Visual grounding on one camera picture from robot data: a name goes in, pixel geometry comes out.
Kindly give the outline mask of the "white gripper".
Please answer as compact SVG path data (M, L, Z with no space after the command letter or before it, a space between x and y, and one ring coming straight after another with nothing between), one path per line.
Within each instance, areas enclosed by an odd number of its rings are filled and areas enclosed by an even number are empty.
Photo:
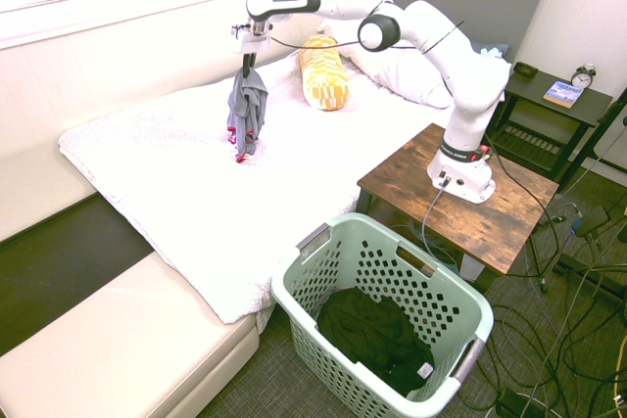
M257 54L267 49L271 42L273 25L270 22L251 22L234 25L231 28L232 51L244 55L242 76L248 77L255 66Z

